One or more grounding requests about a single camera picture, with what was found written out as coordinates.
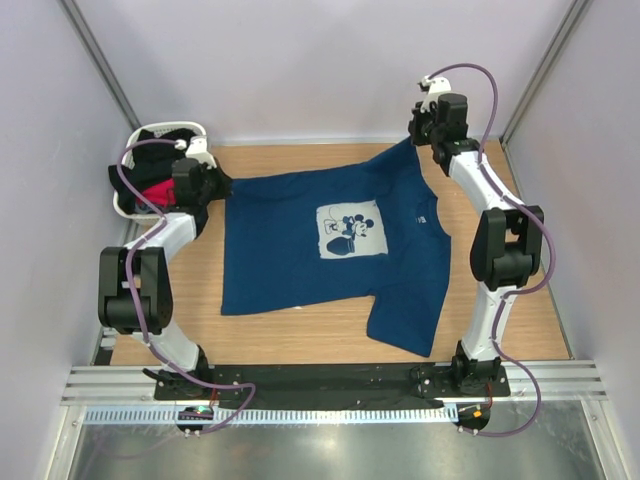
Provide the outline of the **blue t shirt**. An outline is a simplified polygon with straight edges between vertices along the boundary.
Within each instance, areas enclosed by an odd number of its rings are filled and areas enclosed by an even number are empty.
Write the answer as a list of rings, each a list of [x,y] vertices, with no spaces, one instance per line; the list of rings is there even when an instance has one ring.
[[[437,203],[409,140],[357,164],[235,180],[222,313],[370,296],[367,335],[429,356],[451,266]]]

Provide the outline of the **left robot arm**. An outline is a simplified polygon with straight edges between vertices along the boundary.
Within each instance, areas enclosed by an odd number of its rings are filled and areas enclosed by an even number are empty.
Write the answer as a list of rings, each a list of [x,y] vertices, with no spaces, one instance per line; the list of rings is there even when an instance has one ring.
[[[169,263],[202,234],[208,206],[230,196],[232,179],[215,163],[183,158],[173,163],[175,203],[160,210],[124,175],[127,189],[157,214],[157,222],[122,247],[103,249],[99,259],[98,317],[100,323],[136,337],[163,368],[158,382],[179,380],[213,389],[211,370],[202,347],[191,341],[173,318],[174,302]]]

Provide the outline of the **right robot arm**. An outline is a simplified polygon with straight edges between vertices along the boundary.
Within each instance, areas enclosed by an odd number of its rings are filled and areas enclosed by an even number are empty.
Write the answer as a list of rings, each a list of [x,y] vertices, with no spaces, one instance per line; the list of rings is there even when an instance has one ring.
[[[425,371],[424,385],[447,394],[480,396],[503,384],[499,351],[516,296],[540,267],[544,214],[514,196],[468,135],[468,101],[458,93],[428,93],[415,105],[409,134],[428,145],[434,162],[455,181],[479,216],[469,262],[478,283],[472,319],[451,363]]]

